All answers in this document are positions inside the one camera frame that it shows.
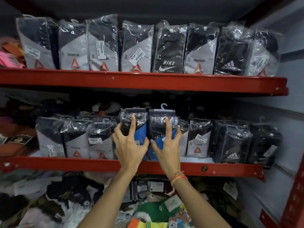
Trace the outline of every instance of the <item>person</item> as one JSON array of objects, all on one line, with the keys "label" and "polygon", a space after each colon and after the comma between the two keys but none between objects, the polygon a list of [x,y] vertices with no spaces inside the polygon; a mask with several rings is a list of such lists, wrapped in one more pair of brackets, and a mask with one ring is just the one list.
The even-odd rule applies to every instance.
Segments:
[{"label": "person", "polygon": [[[186,177],[180,171],[179,139],[181,131],[177,128],[174,139],[171,139],[172,128],[169,119],[165,118],[166,138],[162,150],[151,140],[161,168],[172,182],[176,178],[173,187],[178,192],[182,202],[187,208],[188,214],[195,228],[231,228],[231,226],[218,214],[218,212],[195,190]],[[116,144],[115,154],[120,162],[121,169],[113,182],[106,188],[105,193],[97,201],[94,207],[81,221],[77,228],[113,228],[119,212],[120,205],[132,178],[135,176],[138,166],[148,150],[149,140],[145,138],[144,144],[139,146],[134,141],[136,129],[135,116],[131,117],[129,135],[124,136],[119,124],[112,134]]]}]

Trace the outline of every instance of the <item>forearm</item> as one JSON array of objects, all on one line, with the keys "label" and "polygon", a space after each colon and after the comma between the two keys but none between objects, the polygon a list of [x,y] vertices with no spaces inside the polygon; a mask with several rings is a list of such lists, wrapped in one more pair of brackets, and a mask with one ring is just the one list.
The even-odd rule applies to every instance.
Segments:
[{"label": "forearm", "polygon": [[133,176],[132,171],[120,169],[105,193],[77,228],[112,228]]},{"label": "forearm", "polygon": [[178,178],[173,186],[181,197],[196,228],[231,228],[187,179]]}]

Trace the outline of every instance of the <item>shelf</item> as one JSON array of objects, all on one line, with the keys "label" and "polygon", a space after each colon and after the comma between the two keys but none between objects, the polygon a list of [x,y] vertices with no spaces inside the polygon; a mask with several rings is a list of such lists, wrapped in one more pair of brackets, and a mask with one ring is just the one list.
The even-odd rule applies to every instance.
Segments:
[{"label": "shelf", "polygon": [[129,73],[74,70],[0,69],[0,85],[72,86],[250,93],[287,96],[283,77]]},{"label": "shelf", "polygon": [[[117,160],[0,157],[0,170],[10,172],[22,168],[35,170],[118,172],[120,164]],[[265,181],[262,165],[182,162],[181,170],[183,170],[186,175],[193,176],[257,177]],[[142,161],[137,173],[164,174],[158,162],[149,161]]]}]

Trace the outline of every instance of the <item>hand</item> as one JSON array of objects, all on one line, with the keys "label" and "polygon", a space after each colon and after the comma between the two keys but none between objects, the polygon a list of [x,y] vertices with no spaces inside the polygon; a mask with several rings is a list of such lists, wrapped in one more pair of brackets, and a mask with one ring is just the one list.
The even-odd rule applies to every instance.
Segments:
[{"label": "hand", "polygon": [[166,122],[166,138],[164,141],[164,147],[160,150],[155,141],[151,140],[151,146],[155,151],[159,163],[164,171],[165,175],[169,180],[180,171],[180,160],[179,160],[179,140],[182,132],[179,127],[176,128],[175,138],[172,137],[172,127],[168,117],[165,118]]},{"label": "hand", "polygon": [[112,138],[115,142],[115,154],[120,162],[121,168],[136,174],[139,164],[148,150],[149,140],[146,137],[142,146],[135,143],[134,134],[136,130],[136,119],[134,114],[131,117],[129,135],[124,136],[120,130],[121,123],[116,126]]}]

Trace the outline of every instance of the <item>person's left hand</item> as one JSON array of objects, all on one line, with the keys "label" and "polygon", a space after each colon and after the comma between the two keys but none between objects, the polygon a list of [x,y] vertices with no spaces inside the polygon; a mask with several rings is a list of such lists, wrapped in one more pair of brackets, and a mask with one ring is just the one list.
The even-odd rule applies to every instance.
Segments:
[{"label": "person's left hand", "polygon": [[135,175],[142,158],[148,150],[149,140],[146,137],[142,146],[135,143],[136,119],[134,114],[131,117],[131,127],[128,136],[124,136],[121,133],[120,127],[121,123],[116,126],[112,134],[116,145],[115,154],[120,162],[121,168],[126,171],[132,171]]}]

